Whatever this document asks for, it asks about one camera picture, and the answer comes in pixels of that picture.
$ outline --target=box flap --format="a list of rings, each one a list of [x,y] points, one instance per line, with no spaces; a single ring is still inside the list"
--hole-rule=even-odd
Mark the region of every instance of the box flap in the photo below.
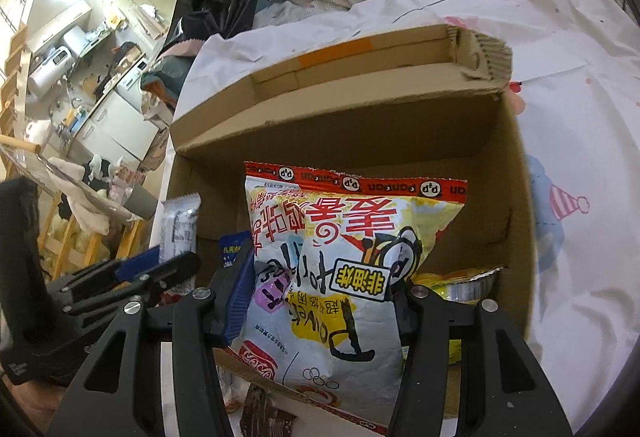
[[[428,65],[430,70],[411,74],[397,70]],[[410,76],[423,77],[422,82],[428,84],[420,91],[413,89],[404,94],[399,92],[401,85],[398,82],[388,84],[386,92],[378,86],[378,93],[368,101],[362,96],[335,100],[324,95],[327,83],[372,73],[376,73],[376,78],[383,78],[380,74],[383,71],[393,72],[386,78],[388,81]],[[247,75],[179,118],[171,127],[172,141],[177,152],[184,153],[191,147],[240,133],[246,128],[258,128],[260,124],[255,121],[228,122],[225,128],[214,131],[257,104],[316,85],[322,85],[322,99],[316,99],[316,109],[306,106],[295,111],[290,108],[288,116],[284,110],[278,117],[265,109],[261,110],[261,121],[293,120],[296,116],[367,106],[391,99],[424,99],[428,94],[438,92],[495,92],[509,82],[510,76],[511,49],[490,36],[442,24],[393,31],[301,54]]]

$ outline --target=white towel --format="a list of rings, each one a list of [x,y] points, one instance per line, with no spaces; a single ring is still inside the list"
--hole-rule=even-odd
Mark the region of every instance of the white towel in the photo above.
[[[76,182],[81,182],[84,176],[84,168],[78,164],[73,164],[57,157],[51,157],[49,163],[58,168]],[[60,191],[66,195],[69,207],[74,217],[78,221],[80,229],[86,233],[98,233],[100,235],[109,234],[109,219],[84,196],[80,186],[74,182],[61,179],[49,171],[49,176]]]

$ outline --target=panpan snack bag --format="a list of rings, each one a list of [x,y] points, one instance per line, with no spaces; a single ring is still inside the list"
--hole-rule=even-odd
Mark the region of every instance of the panpan snack bag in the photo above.
[[[256,287],[234,350],[264,377],[379,430],[402,375],[392,295],[462,209],[466,182],[245,170]]]

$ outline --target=white bedsheet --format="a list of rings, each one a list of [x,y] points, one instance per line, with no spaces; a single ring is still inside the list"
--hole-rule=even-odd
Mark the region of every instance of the white bedsheet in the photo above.
[[[514,52],[513,80],[523,81],[518,95],[526,104],[518,122],[537,216],[529,344],[577,430],[640,333],[640,29],[617,3],[369,0],[348,12],[230,40],[214,36],[193,64],[176,117],[244,74],[294,53],[447,21],[502,38]],[[170,145],[163,195],[173,155]],[[158,223],[154,228],[157,242]],[[360,435],[350,423],[342,427],[344,435]],[[306,435],[296,425],[294,434]]]

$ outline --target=metal screw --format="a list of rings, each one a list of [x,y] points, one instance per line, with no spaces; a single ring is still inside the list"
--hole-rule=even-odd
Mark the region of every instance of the metal screw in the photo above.
[[[487,312],[495,312],[498,310],[498,304],[495,301],[493,301],[491,298],[482,300],[482,303],[480,305]]]
[[[193,297],[196,300],[206,300],[209,296],[211,296],[211,289],[207,289],[206,287],[198,287],[193,291]]]
[[[127,314],[137,314],[141,308],[140,302],[129,302],[124,306],[124,311]]]
[[[411,287],[411,294],[416,298],[427,298],[429,295],[429,289],[424,285],[414,285]]]

